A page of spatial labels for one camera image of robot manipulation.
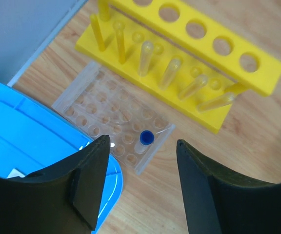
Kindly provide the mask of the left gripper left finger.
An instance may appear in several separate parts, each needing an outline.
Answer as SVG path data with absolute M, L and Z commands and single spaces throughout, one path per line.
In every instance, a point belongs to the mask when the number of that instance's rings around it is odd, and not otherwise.
M 0 178 L 0 234 L 89 234 L 97 227 L 110 154 L 102 135 L 25 177 Z

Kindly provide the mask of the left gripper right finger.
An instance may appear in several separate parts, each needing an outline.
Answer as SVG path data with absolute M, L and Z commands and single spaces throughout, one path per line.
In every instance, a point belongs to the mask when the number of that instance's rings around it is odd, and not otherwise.
M 281 183 L 238 173 L 177 142 L 177 164 L 191 234 L 281 234 Z

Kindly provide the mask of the blue capped test tube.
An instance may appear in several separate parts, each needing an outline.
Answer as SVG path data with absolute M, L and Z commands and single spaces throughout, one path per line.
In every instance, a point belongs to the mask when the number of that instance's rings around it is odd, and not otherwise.
M 134 150 L 137 154 L 143 154 L 146 149 L 154 142 L 155 136 L 150 130 L 141 132 L 139 140 L 135 144 Z

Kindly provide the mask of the clear test tube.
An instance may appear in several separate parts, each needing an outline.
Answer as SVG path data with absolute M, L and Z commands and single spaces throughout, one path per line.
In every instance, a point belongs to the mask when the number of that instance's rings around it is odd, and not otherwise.
M 175 78 L 180 67 L 181 67 L 181 60 L 179 58 L 174 58 L 170 60 L 164 71 L 163 77 L 159 82 L 160 89 L 164 90 L 170 85 L 170 83 Z
M 141 46 L 140 62 L 138 75 L 144 77 L 148 73 L 149 65 L 154 51 L 154 45 L 151 41 L 145 41 Z
M 211 99 L 207 102 L 201 103 L 197 106 L 199 112 L 206 112 L 220 107 L 230 105 L 234 102 L 236 95 L 232 92 L 227 92 L 221 96 Z
M 179 99 L 185 100 L 199 91 L 208 83 L 208 76 L 206 75 L 199 75 L 197 76 L 192 83 L 190 83 L 187 87 L 179 93 Z

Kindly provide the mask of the blue plastic tray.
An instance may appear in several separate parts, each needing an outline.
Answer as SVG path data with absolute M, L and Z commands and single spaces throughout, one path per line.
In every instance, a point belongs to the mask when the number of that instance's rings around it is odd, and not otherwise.
M 0 178 L 25 177 L 82 150 L 94 140 L 55 112 L 0 83 Z M 123 187 L 120 165 L 109 154 L 99 231 Z

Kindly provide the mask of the clear acrylic tube rack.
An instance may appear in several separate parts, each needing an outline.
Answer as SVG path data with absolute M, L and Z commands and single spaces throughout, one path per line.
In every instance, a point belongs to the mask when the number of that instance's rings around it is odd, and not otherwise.
M 140 175 L 175 128 L 127 88 L 121 77 L 92 61 L 54 102 L 52 108 L 92 140 L 109 135 L 111 154 Z M 150 130 L 154 142 L 143 154 L 134 150 L 140 134 Z

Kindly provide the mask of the yellow test tube rack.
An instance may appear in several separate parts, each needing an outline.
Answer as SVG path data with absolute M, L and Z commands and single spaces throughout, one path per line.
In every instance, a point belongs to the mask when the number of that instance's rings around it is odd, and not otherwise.
M 216 133 L 231 105 L 199 112 L 197 106 L 227 92 L 250 89 L 273 93 L 281 77 L 281 61 L 180 0 L 100 0 L 98 13 L 75 48 L 172 108 Z M 138 75 L 141 46 L 154 51 L 146 76 Z M 159 88 L 170 60 L 181 67 L 170 85 Z M 208 83 L 185 100 L 179 93 L 199 75 Z

